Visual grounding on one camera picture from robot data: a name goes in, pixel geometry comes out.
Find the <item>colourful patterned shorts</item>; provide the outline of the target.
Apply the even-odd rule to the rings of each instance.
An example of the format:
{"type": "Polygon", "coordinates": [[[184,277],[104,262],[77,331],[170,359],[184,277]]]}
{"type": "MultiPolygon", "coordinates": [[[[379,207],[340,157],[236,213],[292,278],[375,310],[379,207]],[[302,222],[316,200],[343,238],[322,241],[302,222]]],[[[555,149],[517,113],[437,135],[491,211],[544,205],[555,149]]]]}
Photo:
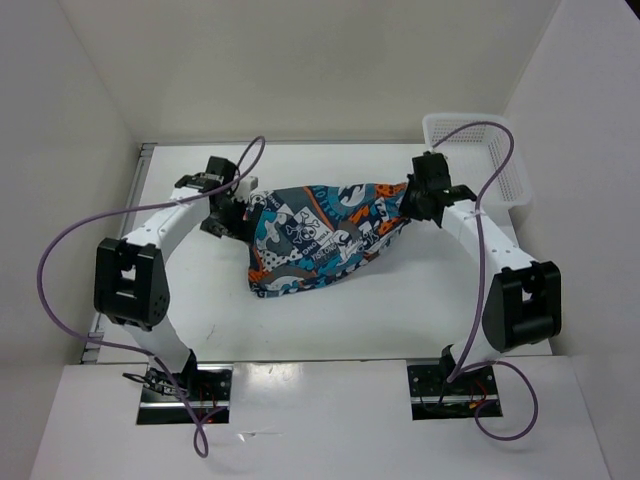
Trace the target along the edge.
{"type": "Polygon", "coordinates": [[[310,185],[249,197],[248,285],[259,298],[326,287],[369,264],[410,219],[407,185],[310,185]]]}

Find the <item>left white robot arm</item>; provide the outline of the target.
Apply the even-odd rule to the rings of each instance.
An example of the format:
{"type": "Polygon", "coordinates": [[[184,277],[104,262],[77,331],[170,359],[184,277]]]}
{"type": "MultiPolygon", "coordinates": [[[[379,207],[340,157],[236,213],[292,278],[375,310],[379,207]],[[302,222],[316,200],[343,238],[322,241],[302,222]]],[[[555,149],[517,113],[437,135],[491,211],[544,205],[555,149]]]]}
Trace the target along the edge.
{"type": "Polygon", "coordinates": [[[170,289],[165,263],[197,226],[242,239],[244,210],[258,179],[233,162],[212,156],[206,169],[182,176],[169,199],[122,238],[106,238],[96,252],[94,307],[134,340],[132,348],[150,360],[144,380],[163,384],[185,400],[198,391],[203,375],[196,354],[169,319],[170,289]]]}

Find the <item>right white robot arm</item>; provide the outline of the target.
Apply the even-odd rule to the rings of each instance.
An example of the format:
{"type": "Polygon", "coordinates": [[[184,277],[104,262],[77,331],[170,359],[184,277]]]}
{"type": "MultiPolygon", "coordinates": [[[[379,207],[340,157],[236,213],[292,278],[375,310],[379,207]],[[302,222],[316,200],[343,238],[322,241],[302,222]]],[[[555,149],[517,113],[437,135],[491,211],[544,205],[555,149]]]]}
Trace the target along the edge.
{"type": "Polygon", "coordinates": [[[452,184],[444,155],[426,152],[412,166],[400,211],[434,222],[479,268],[469,336],[443,349],[438,370],[440,385],[460,393],[473,382],[473,370],[561,332],[561,273],[555,263],[538,261],[515,245],[469,187],[452,184]]]}

